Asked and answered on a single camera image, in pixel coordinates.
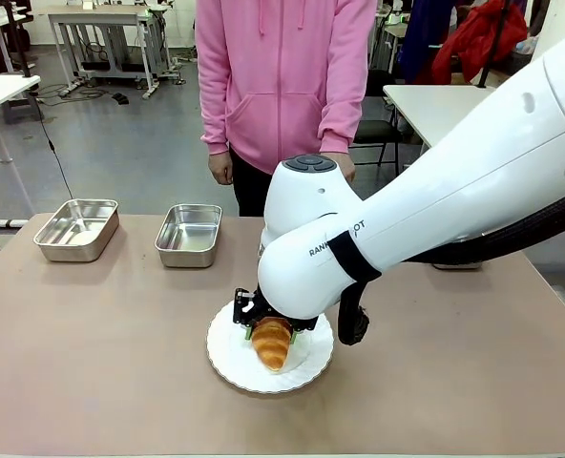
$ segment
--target hoodie pocket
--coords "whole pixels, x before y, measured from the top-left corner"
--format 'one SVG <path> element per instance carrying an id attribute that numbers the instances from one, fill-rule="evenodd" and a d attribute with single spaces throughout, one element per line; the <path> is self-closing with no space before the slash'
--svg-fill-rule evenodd
<path id="1" fill-rule="evenodd" d="M 248 94 L 227 115 L 227 139 L 239 155 L 265 172 L 278 164 L 275 94 Z"/>
<path id="2" fill-rule="evenodd" d="M 323 105 L 317 97 L 314 94 L 283 94 L 281 108 L 282 159 L 319 153 L 318 133 Z"/>

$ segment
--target pink zip-up jacket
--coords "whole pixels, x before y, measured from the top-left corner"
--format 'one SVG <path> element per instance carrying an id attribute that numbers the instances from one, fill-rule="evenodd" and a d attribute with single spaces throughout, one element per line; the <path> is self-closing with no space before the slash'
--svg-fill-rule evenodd
<path id="1" fill-rule="evenodd" d="M 198 0 L 204 136 L 272 174 L 286 158 L 347 153 L 366 91 L 376 0 Z"/>

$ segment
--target red cloth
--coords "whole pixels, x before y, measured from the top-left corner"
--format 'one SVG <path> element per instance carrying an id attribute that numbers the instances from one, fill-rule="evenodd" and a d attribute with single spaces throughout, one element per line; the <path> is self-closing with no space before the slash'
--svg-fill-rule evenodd
<path id="1" fill-rule="evenodd" d="M 450 62 L 458 54 L 463 66 L 463 76 L 471 81 L 486 64 L 504 0 L 491 0 L 471 10 L 468 18 L 453 33 L 437 53 L 431 66 L 433 84 L 450 84 Z M 527 25 L 516 5 L 510 6 L 505 27 L 497 46 L 494 60 L 505 57 L 517 43 L 526 40 Z"/>

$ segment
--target person's left hand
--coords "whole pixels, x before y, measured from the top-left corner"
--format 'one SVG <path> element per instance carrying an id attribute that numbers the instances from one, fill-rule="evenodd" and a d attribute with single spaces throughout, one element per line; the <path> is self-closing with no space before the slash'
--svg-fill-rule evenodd
<path id="1" fill-rule="evenodd" d="M 350 183 L 355 179 L 355 164 L 348 153 L 323 152 L 321 155 L 337 162 L 346 181 Z"/>

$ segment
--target floor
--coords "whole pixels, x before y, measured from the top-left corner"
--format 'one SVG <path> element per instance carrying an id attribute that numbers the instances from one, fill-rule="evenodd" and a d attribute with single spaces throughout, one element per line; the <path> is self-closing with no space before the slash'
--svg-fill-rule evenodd
<path id="1" fill-rule="evenodd" d="M 62 83 L 54 47 L 35 47 L 34 74 L 42 78 L 41 91 Z M 216 203 L 226 215 L 236 215 L 233 191 L 211 178 L 202 132 L 196 64 L 182 69 L 183 86 L 163 82 L 150 100 L 133 83 L 100 87 L 108 92 L 89 101 L 42 106 L 45 128 L 52 139 L 73 195 L 77 198 L 113 198 L 126 214 L 163 215 L 176 203 Z M 117 105 L 111 96 L 123 93 L 129 105 Z M 59 99 L 47 99 L 52 103 Z M 379 98 L 366 100 L 364 118 L 388 118 Z M 37 212 L 53 212 L 69 198 L 58 165 L 38 121 L 25 119 L 0 127 Z M 418 157 L 420 146 L 400 145 L 402 163 Z M 378 149 L 355 150 L 356 162 L 374 160 Z M 392 154 L 392 145 L 387 154 Z M 393 179 L 393 166 L 361 166 L 353 182 L 355 192 L 367 198 Z M 0 164 L 0 219 L 23 218 L 21 204 Z M 528 252 L 552 283 L 565 289 L 565 234 Z"/>

